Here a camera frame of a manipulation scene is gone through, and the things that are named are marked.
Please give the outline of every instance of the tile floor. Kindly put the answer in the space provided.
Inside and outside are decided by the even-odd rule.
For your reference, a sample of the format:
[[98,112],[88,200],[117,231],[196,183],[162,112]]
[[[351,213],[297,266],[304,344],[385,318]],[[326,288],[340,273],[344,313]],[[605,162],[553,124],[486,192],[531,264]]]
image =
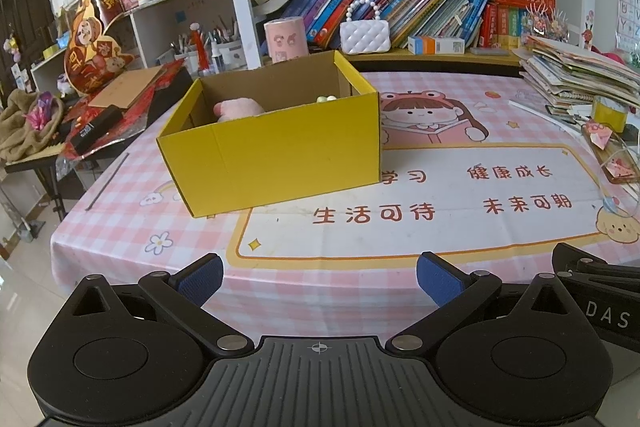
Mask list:
[[[74,202],[65,202],[70,209]],[[50,267],[49,240],[58,225],[51,207],[37,240],[0,259],[0,427],[35,427],[42,414],[26,377],[33,349],[65,301]],[[640,427],[640,371],[613,386],[598,418],[605,427]]]

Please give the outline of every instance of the pink plush toy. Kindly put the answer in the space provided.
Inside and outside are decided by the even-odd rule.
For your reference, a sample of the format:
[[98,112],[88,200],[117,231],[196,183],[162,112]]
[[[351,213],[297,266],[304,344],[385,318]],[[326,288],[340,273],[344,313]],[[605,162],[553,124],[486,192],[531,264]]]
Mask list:
[[262,113],[264,113],[264,109],[252,98],[225,100],[213,106],[213,114],[218,117],[219,122],[237,120],[246,116],[258,116]]

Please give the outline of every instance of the gray ribbed panel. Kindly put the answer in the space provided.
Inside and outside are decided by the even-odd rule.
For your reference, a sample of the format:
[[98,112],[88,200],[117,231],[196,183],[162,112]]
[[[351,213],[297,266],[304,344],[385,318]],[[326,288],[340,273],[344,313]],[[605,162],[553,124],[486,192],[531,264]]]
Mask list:
[[[562,425],[602,427],[591,418]],[[498,427],[502,424],[462,409],[437,386],[422,362],[386,355],[372,338],[267,338],[257,353],[216,362],[202,387],[187,401],[138,426]],[[42,427],[67,425],[49,421]]]

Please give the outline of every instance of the stack of papers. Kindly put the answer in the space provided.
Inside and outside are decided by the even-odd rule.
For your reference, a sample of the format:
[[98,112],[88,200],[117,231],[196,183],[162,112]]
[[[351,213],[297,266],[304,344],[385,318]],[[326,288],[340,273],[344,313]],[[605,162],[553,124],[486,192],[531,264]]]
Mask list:
[[520,48],[520,74],[549,105],[569,110],[593,102],[595,95],[640,107],[640,74],[626,66],[565,42],[529,37],[532,51]]

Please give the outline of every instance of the white handbag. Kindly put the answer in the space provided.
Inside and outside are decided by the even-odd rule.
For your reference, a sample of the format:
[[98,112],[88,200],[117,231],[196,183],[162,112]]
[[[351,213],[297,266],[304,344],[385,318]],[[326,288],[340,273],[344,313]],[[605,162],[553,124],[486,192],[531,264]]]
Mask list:
[[[355,7],[369,4],[376,15],[373,20],[352,21]],[[347,8],[347,21],[340,24],[340,48],[347,55],[384,53],[391,49],[389,23],[380,20],[380,6],[371,0],[357,0]]]

